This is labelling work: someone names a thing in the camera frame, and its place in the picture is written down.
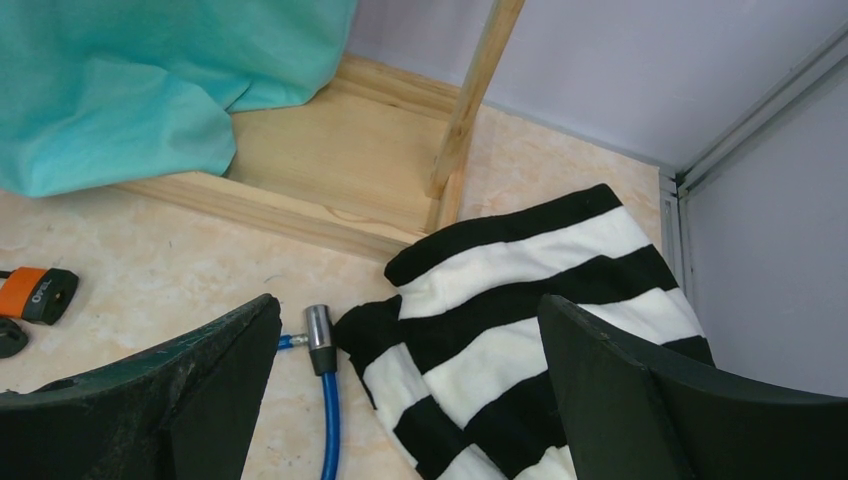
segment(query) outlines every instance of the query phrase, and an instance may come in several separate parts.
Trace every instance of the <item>black stripe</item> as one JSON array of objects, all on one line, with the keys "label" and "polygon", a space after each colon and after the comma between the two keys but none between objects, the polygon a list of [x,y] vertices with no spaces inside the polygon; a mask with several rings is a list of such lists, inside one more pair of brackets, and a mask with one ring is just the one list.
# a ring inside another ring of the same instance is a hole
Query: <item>black stripe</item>
[{"label": "black stripe", "polygon": [[589,220],[621,206],[607,185],[597,185],[527,210],[466,220],[416,242],[386,265],[395,286],[406,285],[444,260],[480,245],[515,242]]},{"label": "black stripe", "polygon": [[433,397],[419,400],[401,415],[394,433],[415,457],[424,479],[441,475],[470,443],[465,433],[439,408]]},{"label": "black stripe", "polygon": [[496,287],[441,315],[399,324],[423,375],[461,352],[484,331],[535,317],[542,295],[604,305],[630,300],[657,287],[668,291],[677,288],[677,283],[659,252],[646,246],[617,259],[595,257],[545,280]]},{"label": "black stripe", "polygon": [[685,355],[692,360],[703,364],[715,367],[713,362],[713,354],[710,351],[710,344],[707,339],[701,336],[681,338],[673,342],[664,343],[663,347],[673,350],[681,355]]},{"label": "black stripe", "polygon": [[548,448],[564,447],[565,432],[548,372],[519,382],[483,407],[465,433],[507,478],[539,463]]},{"label": "black stripe", "polygon": [[[403,341],[398,327],[400,295],[354,307],[333,327],[333,341],[350,355],[350,363],[360,380],[368,365],[386,350]],[[368,385],[362,382],[374,406]]]}]

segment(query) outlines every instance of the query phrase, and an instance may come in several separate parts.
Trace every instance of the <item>wooden frame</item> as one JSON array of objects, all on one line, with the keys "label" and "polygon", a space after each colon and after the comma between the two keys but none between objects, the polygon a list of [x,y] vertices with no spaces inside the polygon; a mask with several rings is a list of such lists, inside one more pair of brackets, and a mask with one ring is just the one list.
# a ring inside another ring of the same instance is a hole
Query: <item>wooden frame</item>
[{"label": "wooden frame", "polygon": [[456,221],[471,131],[524,0],[495,0],[461,89],[345,56],[301,107],[232,116],[223,177],[119,185],[377,260]]}]

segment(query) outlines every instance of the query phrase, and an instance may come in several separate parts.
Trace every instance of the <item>teal cloth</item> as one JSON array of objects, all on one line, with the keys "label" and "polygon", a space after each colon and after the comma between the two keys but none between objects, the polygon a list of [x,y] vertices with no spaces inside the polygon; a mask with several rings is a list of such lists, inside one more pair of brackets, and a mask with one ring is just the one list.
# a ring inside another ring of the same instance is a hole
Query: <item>teal cloth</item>
[{"label": "teal cloth", "polygon": [[224,173],[227,112],[333,77],[356,0],[0,1],[0,189]]}]

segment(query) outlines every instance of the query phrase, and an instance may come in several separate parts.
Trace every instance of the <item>white stripe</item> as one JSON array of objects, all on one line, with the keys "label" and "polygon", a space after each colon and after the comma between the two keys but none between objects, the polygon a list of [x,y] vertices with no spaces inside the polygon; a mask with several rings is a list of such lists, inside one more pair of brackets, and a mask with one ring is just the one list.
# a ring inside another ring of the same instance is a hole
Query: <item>white stripe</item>
[{"label": "white stripe", "polygon": [[433,398],[460,428],[518,382],[548,368],[539,322],[490,328],[450,360],[424,374]]},{"label": "white stripe", "polygon": [[539,463],[527,467],[515,476],[514,480],[577,480],[574,461],[568,446],[551,447],[545,450]]},{"label": "white stripe", "polygon": [[623,302],[581,304],[580,307],[625,332],[658,345],[703,335],[695,312],[679,288],[670,292],[655,288]]},{"label": "white stripe", "polygon": [[489,457],[477,445],[471,445],[454,457],[439,480],[499,480],[506,479]]},{"label": "white stripe", "polygon": [[389,432],[407,408],[430,394],[404,343],[386,350],[371,362],[362,381],[371,390],[377,418]]},{"label": "white stripe", "polygon": [[398,287],[403,296],[399,318],[441,315],[494,287],[543,280],[598,255],[618,258],[650,244],[627,210],[619,207],[517,242],[474,247]]}]

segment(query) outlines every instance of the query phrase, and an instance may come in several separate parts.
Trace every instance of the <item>marble tabletop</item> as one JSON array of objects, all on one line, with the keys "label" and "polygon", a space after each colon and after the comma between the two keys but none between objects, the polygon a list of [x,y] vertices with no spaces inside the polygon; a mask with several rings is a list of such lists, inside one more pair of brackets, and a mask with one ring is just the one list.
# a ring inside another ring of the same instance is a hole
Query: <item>marble tabletop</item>
[{"label": "marble tabletop", "polygon": [[[516,211],[608,183],[661,245],[658,172],[518,117],[484,107],[475,128],[460,218]],[[383,265],[113,189],[47,199],[0,192],[0,269],[76,272],[81,283],[54,326],[24,323],[30,344],[0,360],[0,389],[41,385],[190,331],[259,294],[282,304],[283,329],[326,303],[335,318],[393,295]],[[414,479],[340,365],[342,479]],[[244,478],[315,478],[323,458],[323,398],[305,349],[275,361]]]}]

